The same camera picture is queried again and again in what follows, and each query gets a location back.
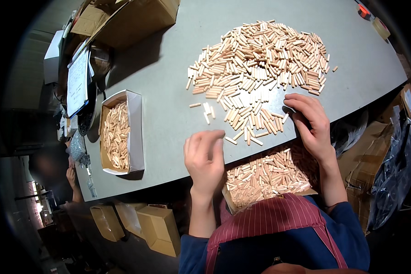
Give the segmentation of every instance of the pile of wooden dowels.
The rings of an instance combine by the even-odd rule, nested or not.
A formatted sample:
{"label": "pile of wooden dowels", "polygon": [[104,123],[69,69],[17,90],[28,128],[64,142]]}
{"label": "pile of wooden dowels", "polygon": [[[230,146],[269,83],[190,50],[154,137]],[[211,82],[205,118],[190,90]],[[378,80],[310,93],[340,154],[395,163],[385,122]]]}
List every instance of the pile of wooden dowels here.
{"label": "pile of wooden dowels", "polygon": [[129,168],[128,156],[128,110],[126,102],[119,103],[107,114],[103,130],[103,145],[115,168]]}
{"label": "pile of wooden dowels", "polygon": [[279,146],[250,157],[227,171],[224,186],[237,208],[283,193],[308,190],[318,184],[318,162],[300,144]]}
{"label": "pile of wooden dowels", "polygon": [[[329,71],[329,58],[323,41],[315,33],[299,33],[274,20],[243,24],[221,36],[219,44],[203,48],[198,61],[187,69],[186,89],[193,84],[193,94],[205,93],[206,99],[216,99],[224,111],[230,110],[225,121],[235,130],[245,130],[249,121],[251,129],[261,126],[276,134],[283,132],[277,118],[284,122],[285,116],[268,115],[262,107],[269,102],[271,90],[281,85],[284,90],[288,85],[301,86],[320,95],[326,82],[324,74]],[[250,94],[249,100],[242,100],[242,92]],[[248,144],[256,138],[252,131],[249,133]]]}

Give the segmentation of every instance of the gray table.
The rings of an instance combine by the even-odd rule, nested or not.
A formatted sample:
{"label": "gray table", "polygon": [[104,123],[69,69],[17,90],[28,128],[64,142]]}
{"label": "gray table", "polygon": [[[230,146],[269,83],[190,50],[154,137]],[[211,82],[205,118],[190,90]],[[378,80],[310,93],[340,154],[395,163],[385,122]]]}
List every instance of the gray table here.
{"label": "gray table", "polygon": [[[87,171],[77,168],[84,200],[95,200],[169,182],[188,176],[184,167],[183,144],[191,134],[206,129],[225,129],[231,138],[236,132],[224,123],[225,112],[215,100],[186,91],[187,67],[198,59],[201,48],[219,42],[221,35],[242,23],[271,20],[289,25],[297,31],[315,32],[330,53],[330,67],[326,86],[319,97],[331,121],[367,105],[406,81],[393,47],[382,40],[369,21],[360,18],[356,2],[282,1],[282,0],[184,0],[177,15],[177,23],[164,32],[157,52],[158,60],[110,86],[107,96],[128,89],[143,96],[143,150],[145,172],[141,180],[126,180],[102,171],[99,142],[86,139],[92,161],[92,178],[98,194],[93,198],[87,187]],[[150,54],[152,47],[142,45],[139,54]],[[116,56],[110,78],[125,74],[135,65],[137,52],[131,50]],[[283,113],[285,93],[308,94],[290,86],[284,92],[274,89],[268,109]],[[216,106],[216,120],[207,125],[203,107],[189,109],[188,105],[206,102]],[[277,136],[261,137],[263,146],[252,142],[233,145],[224,142],[225,163],[258,153],[296,137],[289,119],[285,131]]]}

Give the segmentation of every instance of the open cardboard box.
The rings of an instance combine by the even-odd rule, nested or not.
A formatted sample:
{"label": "open cardboard box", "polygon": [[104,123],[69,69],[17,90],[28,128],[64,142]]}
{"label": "open cardboard box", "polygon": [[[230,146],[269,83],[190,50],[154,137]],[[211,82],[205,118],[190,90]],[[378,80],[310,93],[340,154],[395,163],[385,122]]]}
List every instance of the open cardboard box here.
{"label": "open cardboard box", "polygon": [[[300,196],[305,196],[305,195],[311,195],[311,194],[318,194],[318,192],[316,192],[313,189],[308,189],[306,191],[297,192],[295,194],[300,195]],[[231,215],[234,215],[237,211],[244,209],[242,207],[241,208],[236,207],[233,200],[231,199],[230,191],[228,191],[225,186],[222,188],[222,195],[224,196],[224,199],[228,205],[228,209],[230,210]]]}
{"label": "open cardboard box", "polygon": [[150,249],[176,257],[181,240],[172,209],[145,206],[137,210],[138,220]]}
{"label": "open cardboard box", "polygon": [[[130,132],[128,133],[127,146],[129,155],[129,169],[119,169],[113,166],[113,163],[108,158],[107,151],[103,146],[104,127],[106,117],[111,108],[117,104],[126,101],[128,109],[128,123]],[[145,169],[145,161],[143,158],[143,140],[142,140],[142,96],[129,90],[122,90],[113,94],[102,102],[102,110],[100,112],[100,161],[103,171],[114,175],[125,175],[134,171]]]}
{"label": "open cardboard box", "polygon": [[394,131],[390,117],[394,115],[394,106],[399,106],[399,110],[405,112],[406,117],[411,118],[410,84],[404,86],[377,121],[367,126],[358,142],[340,155],[337,160],[348,201],[358,215],[364,233],[367,232],[373,202],[371,189],[390,148]]}
{"label": "open cardboard box", "polygon": [[93,4],[89,0],[82,4],[71,32],[89,37],[87,43],[96,40],[124,49],[175,24],[180,0],[104,0]]}
{"label": "open cardboard box", "polygon": [[102,237],[117,242],[125,236],[112,205],[95,205],[90,207],[90,212]]}
{"label": "open cardboard box", "polygon": [[145,239],[145,235],[143,234],[142,227],[138,221],[137,210],[142,209],[147,205],[148,204],[146,203],[115,203],[117,213],[126,230],[143,239]]}

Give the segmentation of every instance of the blue sleeve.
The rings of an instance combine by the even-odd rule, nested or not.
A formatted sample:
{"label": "blue sleeve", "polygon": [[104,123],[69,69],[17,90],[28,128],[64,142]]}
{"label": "blue sleeve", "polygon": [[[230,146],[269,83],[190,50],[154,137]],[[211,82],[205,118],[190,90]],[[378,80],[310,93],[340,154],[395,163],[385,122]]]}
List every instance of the blue sleeve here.
{"label": "blue sleeve", "polygon": [[367,271],[370,266],[370,250],[359,219],[350,203],[337,204],[329,217],[334,222],[327,222],[327,228],[343,254],[347,266]]}
{"label": "blue sleeve", "polygon": [[190,235],[181,237],[180,267],[178,273],[204,273],[206,271],[208,238]]}

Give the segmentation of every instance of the person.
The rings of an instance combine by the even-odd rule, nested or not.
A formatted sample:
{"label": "person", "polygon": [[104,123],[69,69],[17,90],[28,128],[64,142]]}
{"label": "person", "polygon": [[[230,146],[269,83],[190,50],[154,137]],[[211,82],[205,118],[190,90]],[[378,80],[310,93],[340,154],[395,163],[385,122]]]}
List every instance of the person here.
{"label": "person", "polygon": [[83,202],[77,183],[74,162],[66,152],[69,142],[43,147],[29,157],[29,172],[33,179],[52,190],[58,205]]}
{"label": "person", "polygon": [[286,94],[284,103],[298,111],[292,119],[305,148],[319,163],[326,208],[318,208],[309,196],[285,193],[238,211],[216,228],[212,200],[222,187],[225,132],[193,134],[184,144],[184,163],[193,181],[192,215],[189,233],[181,237],[179,273],[368,270],[369,247],[347,201],[323,107],[317,99],[296,93]]}

